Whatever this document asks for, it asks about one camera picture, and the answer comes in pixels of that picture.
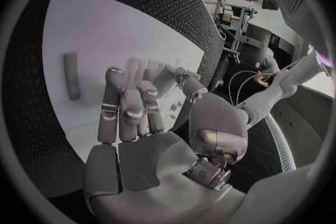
black perforated panel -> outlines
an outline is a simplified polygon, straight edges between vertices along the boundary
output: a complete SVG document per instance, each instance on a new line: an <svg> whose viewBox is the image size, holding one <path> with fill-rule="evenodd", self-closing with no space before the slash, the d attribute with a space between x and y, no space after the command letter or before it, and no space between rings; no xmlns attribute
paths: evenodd
<svg viewBox="0 0 336 224"><path fill-rule="evenodd" d="M46 89L42 35L50 0L31 0L13 32L3 74L8 132L18 157L48 197L82 188L84 163L68 144ZM204 50L199 68L208 85L223 48L201 0L117 0L160 20Z"/></svg>

robotic forearm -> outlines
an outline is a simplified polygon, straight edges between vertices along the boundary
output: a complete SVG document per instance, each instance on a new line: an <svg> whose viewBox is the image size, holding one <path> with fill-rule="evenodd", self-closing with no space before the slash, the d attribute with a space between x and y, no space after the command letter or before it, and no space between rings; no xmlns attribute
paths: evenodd
<svg viewBox="0 0 336 224"><path fill-rule="evenodd" d="M267 116L279 100L292 96L297 86L323 71L323 64L317 59L316 53L312 52L292 69L279 72L266 90L252 95L236 106L242 115L245 114L247 128L251 128Z"/></svg>

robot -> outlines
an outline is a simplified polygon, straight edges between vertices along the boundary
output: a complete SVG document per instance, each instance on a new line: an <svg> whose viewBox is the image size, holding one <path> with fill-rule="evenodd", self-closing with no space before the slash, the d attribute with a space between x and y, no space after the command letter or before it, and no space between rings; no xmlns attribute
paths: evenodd
<svg viewBox="0 0 336 224"><path fill-rule="evenodd" d="M102 223L225 223L243 193L228 183L245 155L248 129L297 86L326 71L315 52L236 107L212 94L185 69L149 69L133 88L122 88L124 72L106 71L98 140L87 160L84 192ZM192 103L189 140L164 130L157 99L176 83ZM121 143L115 146L119 128Z"/></svg>

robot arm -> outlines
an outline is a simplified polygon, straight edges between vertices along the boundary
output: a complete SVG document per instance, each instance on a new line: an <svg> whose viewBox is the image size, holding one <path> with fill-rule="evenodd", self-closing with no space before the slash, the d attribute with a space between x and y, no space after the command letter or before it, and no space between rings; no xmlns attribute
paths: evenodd
<svg viewBox="0 0 336 224"><path fill-rule="evenodd" d="M316 53L312 52L292 69L279 72L266 90L252 95L236 106L236 109L245 114L247 128L251 128L267 116L279 100L292 96L297 86L323 71L323 64L318 60Z"/></svg>

black mesh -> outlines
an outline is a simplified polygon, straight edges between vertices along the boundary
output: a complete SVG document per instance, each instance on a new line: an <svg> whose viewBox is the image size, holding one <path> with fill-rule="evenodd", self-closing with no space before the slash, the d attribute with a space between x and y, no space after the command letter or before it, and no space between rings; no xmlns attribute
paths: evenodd
<svg viewBox="0 0 336 224"><path fill-rule="evenodd" d="M25 170L49 197L82 188L84 163L68 144L46 89L42 35L50 0L30 0L13 32L3 74L8 132ZM223 43L201 0L117 0L160 20L204 50L199 67L208 85Z"/></svg>

